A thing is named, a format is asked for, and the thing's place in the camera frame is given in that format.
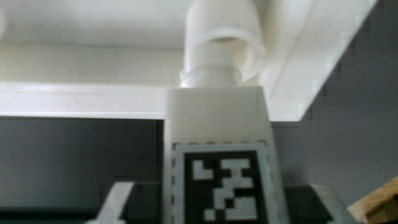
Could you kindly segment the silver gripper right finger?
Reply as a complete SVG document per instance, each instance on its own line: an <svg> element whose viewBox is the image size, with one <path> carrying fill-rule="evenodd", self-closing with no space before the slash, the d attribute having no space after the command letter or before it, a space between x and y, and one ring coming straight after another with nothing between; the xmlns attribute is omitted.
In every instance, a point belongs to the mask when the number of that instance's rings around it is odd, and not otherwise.
<svg viewBox="0 0 398 224"><path fill-rule="evenodd" d="M318 184L313 184L311 187L332 217L327 224L359 224L332 188Z"/></svg>

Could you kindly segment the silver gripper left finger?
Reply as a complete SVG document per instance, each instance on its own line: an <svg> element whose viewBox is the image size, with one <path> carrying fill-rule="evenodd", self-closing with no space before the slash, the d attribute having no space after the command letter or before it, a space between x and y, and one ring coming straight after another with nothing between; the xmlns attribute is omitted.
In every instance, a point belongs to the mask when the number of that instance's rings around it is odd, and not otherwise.
<svg viewBox="0 0 398 224"><path fill-rule="evenodd" d="M121 214L133 186L133 182L114 183L98 216L85 224L126 224Z"/></svg>

